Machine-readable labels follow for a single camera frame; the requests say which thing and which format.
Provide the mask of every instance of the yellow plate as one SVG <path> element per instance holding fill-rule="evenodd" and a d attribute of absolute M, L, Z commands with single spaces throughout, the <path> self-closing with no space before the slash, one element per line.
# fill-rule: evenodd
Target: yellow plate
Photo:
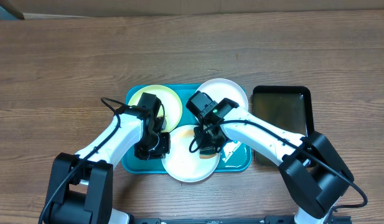
<path fill-rule="evenodd" d="M 156 95 L 164 105 L 166 111 L 167 126 L 162 132 L 171 132 L 179 124 L 182 117 L 182 102 L 176 92 L 162 85 L 149 85 L 138 90 L 129 100 L 128 105 L 137 105 L 141 99 L 142 93 Z M 162 107 L 160 107 L 158 116 L 162 116 Z"/>

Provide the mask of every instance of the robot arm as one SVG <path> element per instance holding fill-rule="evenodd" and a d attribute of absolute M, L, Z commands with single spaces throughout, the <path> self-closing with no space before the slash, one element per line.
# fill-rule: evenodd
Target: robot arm
<path fill-rule="evenodd" d="M 113 169 L 128 149 L 134 145 L 135 156 L 142 160 L 161 159 L 169 152 L 169 133 L 162 133 L 165 120 L 157 114 L 161 101 L 155 95 L 143 93 L 137 106 L 122 105 L 116 110 L 110 125 L 86 148 L 75 155 L 61 153 L 52 165 L 46 203 L 52 198 L 41 217 L 45 223 L 128 223 L 126 213 L 112 209 Z M 97 145 L 113 134 L 109 140 L 84 163 L 82 159 Z M 78 166 L 76 173 L 65 187 L 59 185 L 69 172 Z M 88 185 L 86 194 L 74 192 L 69 184 Z"/>
<path fill-rule="evenodd" d="M 216 139 L 220 146 L 228 140 L 241 141 L 278 166 L 291 197 L 300 207 L 294 217 L 297 224 L 323 223 L 331 207 L 349 187 L 338 175 L 317 164 L 309 172 L 306 169 L 309 159 L 305 153 L 319 158 L 340 175 L 354 181 L 348 167 L 321 133 L 313 132 L 304 137 L 284 131 L 254 117 L 232 100 L 225 98 L 217 103 L 199 91 L 190 97 L 186 107 L 200 124 L 210 127 L 207 132 L 199 132 L 205 135 L 201 139 Z M 205 148 L 210 147 L 207 141 L 200 140 L 200 143 Z"/>

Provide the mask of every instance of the wooden table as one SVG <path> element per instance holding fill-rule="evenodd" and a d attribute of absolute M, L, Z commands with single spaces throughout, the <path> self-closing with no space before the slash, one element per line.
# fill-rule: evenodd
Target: wooden table
<path fill-rule="evenodd" d="M 316 129 L 369 197 L 341 210 L 384 223 L 384 11 L 292 12 L 0 22 L 0 223 L 36 223 L 54 157 L 104 130 L 135 85 L 228 78 L 311 90 Z M 358 203 L 349 190 L 341 203 Z M 292 214 L 277 169 L 198 184 L 115 169 L 114 208 L 136 217 Z"/>

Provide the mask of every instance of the round plate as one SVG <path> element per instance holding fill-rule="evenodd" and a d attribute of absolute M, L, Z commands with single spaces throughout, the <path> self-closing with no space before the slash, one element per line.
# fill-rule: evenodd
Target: round plate
<path fill-rule="evenodd" d="M 169 154 L 161 159 L 168 174 L 182 182 L 197 182 L 210 176 L 217 168 L 220 154 L 210 159 L 201 159 L 199 151 L 189 152 L 189 145 L 194 138 L 193 128 L 196 125 L 185 125 L 170 133 L 171 148 Z"/>
<path fill-rule="evenodd" d="M 137 105 L 141 99 L 142 93 L 155 94 L 164 105 L 166 111 L 166 128 L 162 132 L 170 132 L 178 125 L 182 117 L 182 102 L 176 92 L 162 85 L 149 85 L 138 90 L 129 100 L 128 105 Z M 162 107 L 160 107 L 157 116 L 162 116 Z"/>
<path fill-rule="evenodd" d="M 208 94 L 208 96 L 217 103 L 221 102 L 224 98 L 228 98 L 248 110 L 248 98 L 246 93 L 233 81 L 224 78 L 216 78 L 201 84 L 197 90 Z"/>

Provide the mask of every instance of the teal tray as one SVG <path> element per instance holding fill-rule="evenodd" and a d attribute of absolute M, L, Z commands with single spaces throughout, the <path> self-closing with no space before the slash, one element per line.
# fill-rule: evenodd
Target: teal tray
<path fill-rule="evenodd" d="M 131 97 L 141 88 L 147 85 L 138 85 L 132 87 L 126 95 L 125 103 L 128 103 Z M 196 89 L 200 84 L 168 84 L 164 85 L 174 90 L 181 102 L 182 102 L 182 117 L 180 118 L 179 126 L 188 124 L 197 124 L 197 120 L 194 115 L 186 108 L 186 103 L 189 98 L 196 92 Z M 214 172 L 241 172 L 251 164 L 251 148 L 245 144 L 232 154 L 232 156 L 225 160 L 225 154 L 222 151 L 219 164 Z M 134 147 L 130 148 L 122 159 L 123 167 L 133 174 L 166 174 L 166 170 L 162 166 L 161 159 L 152 159 L 148 161 L 142 161 L 135 157 Z"/>

